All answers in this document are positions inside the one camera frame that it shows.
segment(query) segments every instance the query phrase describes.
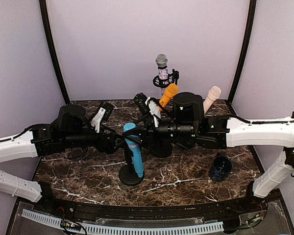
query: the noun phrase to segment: microphone holder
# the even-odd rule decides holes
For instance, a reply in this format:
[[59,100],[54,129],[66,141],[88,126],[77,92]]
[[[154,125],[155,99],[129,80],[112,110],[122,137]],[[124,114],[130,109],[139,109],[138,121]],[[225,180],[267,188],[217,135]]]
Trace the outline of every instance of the microphone holder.
[[142,178],[139,178],[137,173],[135,172],[134,165],[132,162],[132,151],[129,149],[127,144],[124,147],[124,155],[126,165],[124,165],[120,169],[119,179],[123,184],[127,186],[139,185],[143,181],[144,176],[142,176]]
[[166,88],[171,83],[175,83],[177,85],[178,79],[179,79],[179,71],[173,69],[172,73],[168,74],[167,79],[162,80],[159,78],[159,76],[155,76],[152,82],[156,87]]

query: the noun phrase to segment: white wall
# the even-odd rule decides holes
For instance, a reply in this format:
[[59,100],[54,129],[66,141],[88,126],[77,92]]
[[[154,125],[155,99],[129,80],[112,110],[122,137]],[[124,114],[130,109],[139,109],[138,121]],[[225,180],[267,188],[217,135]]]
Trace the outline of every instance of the white wall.
[[[0,137],[51,122],[64,105],[52,67],[39,1],[0,0]],[[31,179],[38,159],[0,164]],[[0,192],[0,235],[5,234],[15,198]]]
[[49,17],[72,100],[127,99],[152,84],[157,54],[180,71],[180,91],[227,98],[240,55],[249,0],[57,0]]
[[[233,106],[244,118],[279,118],[294,111],[294,0],[257,1],[254,26]],[[256,148],[267,169],[281,147]],[[294,178],[281,191],[294,223]]]

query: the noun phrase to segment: brown marble surface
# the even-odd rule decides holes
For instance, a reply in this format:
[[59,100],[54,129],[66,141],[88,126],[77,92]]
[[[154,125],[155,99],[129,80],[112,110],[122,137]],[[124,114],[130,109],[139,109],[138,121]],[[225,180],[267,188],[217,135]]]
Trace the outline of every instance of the brown marble surface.
[[[122,132],[123,125],[139,117],[132,100],[109,101],[116,108],[105,125]],[[99,101],[79,101],[87,114],[96,111]],[[208,115],[226,115],[224,101],[217,101]],[[221,183],[209,178],[209,168],[216,153],[233,162],[229,177]],[[194,147],[182,150],[173,146],[172,156],[159,159],[142,150],[145,179],[135,186],[123,185],[118,177],[125,164],[123,150],[107,155],[94,148],[67,150],[44,157],[34,177],[50,183],[57,198],[113,206],[181,206],[235,199],[245,195],[248,183],[260,176],[247,146],[227,150]]]

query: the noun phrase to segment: cup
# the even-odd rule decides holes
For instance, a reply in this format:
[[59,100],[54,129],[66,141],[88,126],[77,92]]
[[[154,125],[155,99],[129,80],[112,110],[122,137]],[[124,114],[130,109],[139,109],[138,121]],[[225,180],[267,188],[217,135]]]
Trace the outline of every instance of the cup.
[[210,178],[213,181],[221,182],[226,179],[233,168],[230,159],[225,156],[218,156],[214,159],[210,168]]

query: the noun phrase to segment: microphone grille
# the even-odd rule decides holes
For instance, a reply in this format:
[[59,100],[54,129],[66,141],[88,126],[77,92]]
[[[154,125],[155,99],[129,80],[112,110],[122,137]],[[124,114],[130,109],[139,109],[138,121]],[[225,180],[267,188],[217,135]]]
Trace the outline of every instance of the microphone grille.
[[213,86],[210,90],[209,90],[210,94],[214,97],[219,98],[220,94],[221,94],[221,89],[217,86]]
[[166,88],[166,92],[169,92],[171,95],[175,96],[178,93],[178,86],[174,83],[171,83]]
[[168,58],[166,55],[164,55],[164,54],[157,55],[156,63],[158,65],[158,67],[160,67],[160,68],[166,67],[167,62],[168,62]]

